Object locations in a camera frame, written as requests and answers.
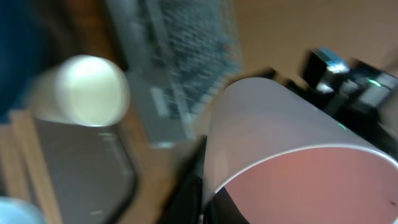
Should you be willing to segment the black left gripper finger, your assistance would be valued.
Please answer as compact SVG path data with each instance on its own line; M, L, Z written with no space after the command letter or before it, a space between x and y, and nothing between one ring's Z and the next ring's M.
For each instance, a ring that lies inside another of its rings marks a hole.
M167 198L158 224L197 224L201 214L203 166L207 136L200 136L177 172L177 184Z

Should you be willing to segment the cream white cup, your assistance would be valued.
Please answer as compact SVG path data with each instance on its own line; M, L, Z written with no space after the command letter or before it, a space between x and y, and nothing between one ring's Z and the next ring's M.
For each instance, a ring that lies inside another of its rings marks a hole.
M124 72L112 61L76 55L40 74L30 107L34 116L54 123L111 126L126 114L130 91Z

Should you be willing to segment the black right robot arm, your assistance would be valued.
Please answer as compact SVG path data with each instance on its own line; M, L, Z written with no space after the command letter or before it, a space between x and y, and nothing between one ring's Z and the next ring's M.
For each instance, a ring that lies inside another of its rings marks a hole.
M284 86L392 157L397 157L397 113L388 105L397 96L397 77L354 60L348 63L332 50L309 50L300 76Z

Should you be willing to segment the pink cup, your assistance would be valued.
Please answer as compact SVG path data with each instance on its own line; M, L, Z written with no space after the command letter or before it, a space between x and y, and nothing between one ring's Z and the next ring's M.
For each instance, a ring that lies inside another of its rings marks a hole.
M249 223L397 220L397 161L266 78L213 105L202 204L223 189Z

